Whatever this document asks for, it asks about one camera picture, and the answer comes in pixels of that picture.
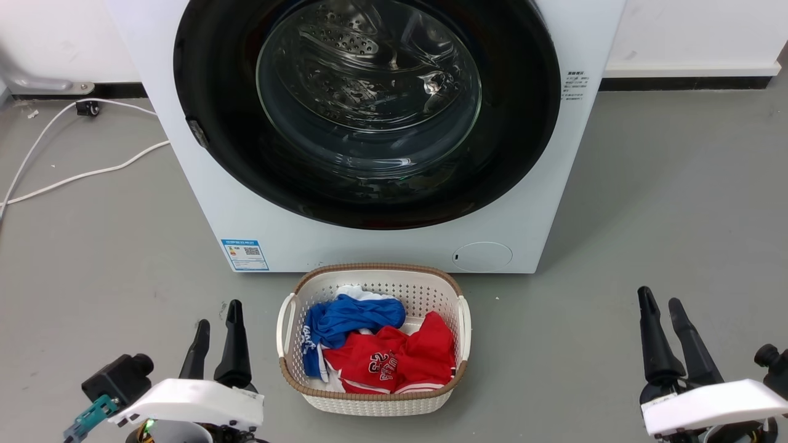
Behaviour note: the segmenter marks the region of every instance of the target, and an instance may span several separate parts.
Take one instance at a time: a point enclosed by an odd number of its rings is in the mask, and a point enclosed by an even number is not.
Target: gray floor
[[[155,381],[176,375],[203,317],[214,323],[215,367],[221,306],[238,298],[266,395],[258,435],[272,443],[650,441],[637,405],[638,286],[651,285],[664,311],[670,297],[684,301],[729,380],[761,379],[754,352],[788,346],[787,80],[766,91],[601,94],[538,273],[458,276],[472,356],[428,416],[325,414],[285,384],[274,324],[298,276],[230,272],[168,147],[13,205],[0,234],[0,434],[56,441],[87,407],[80,383],[121,353],[149,354]],[[0,115],[0,189],[60,107]],[[131,110],[69,114],[16,195],[164,139]],[[90,441],[127,432],[105,424]]]

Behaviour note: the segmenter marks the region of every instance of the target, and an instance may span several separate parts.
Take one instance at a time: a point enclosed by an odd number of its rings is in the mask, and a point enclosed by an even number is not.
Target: washing machine
[[[533,273],[625,0],[106,0],[236,272]]]

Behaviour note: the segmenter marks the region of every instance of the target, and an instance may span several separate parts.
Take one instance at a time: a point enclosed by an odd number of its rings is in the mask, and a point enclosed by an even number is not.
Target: laundry basket
[[[436,311],[454,333],[455,377],[431,392],[354,394],[316,389],[304,374],[300,331],[307,312],[317,303],[334,299],[343,285],[361,285],[365,291],[389,294],[405,306],[403,330],[416,330],[430,311]],[[282,303],[277,320],[277,350],[284,379],[317,409],[347,415],[393,417],[427,414],[446,403],[465,373],[470,353],[470,311],[454,279],[437,269],[387,263],[326,266],[308,273]]]

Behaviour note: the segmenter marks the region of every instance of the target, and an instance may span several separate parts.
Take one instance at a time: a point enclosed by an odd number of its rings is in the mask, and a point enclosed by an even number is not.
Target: washing machine door
[[[191,0],[174,68],[196,139],[238,181],[360,229],[491,203],[538,160],[560,101],[527,0]]]

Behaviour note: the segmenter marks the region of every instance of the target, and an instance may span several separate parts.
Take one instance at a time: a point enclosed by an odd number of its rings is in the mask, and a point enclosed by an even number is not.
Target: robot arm
[[[788,414],[788,351],[780,355],[767,344],[755,362],[769,368],[764,382],[725,382],[700,334],[678,299],[671,299],[673,329],[682,343],[684,367],[673,355],[660,326],[660,310],[651,289],[637,291],[645,379],[641,412],[646,431],[661,441],[774,441],[777,424],[770,417]]]
[[[142,424],[136,441],[150,437],[156,443],[262,441],[255,431],[262,426],[263,396],[251,384],[240,301],[230,302],[226,325],[225,349],[213,381],[203,380],[210,343],[210,324],[204,319],[179,378],[151,387],[147,375],[153,362],[142,354],[122,356],[101,369],[82,384],[94,404],[63,433],[65,443],[80,443],[103,419],[118,426]]]

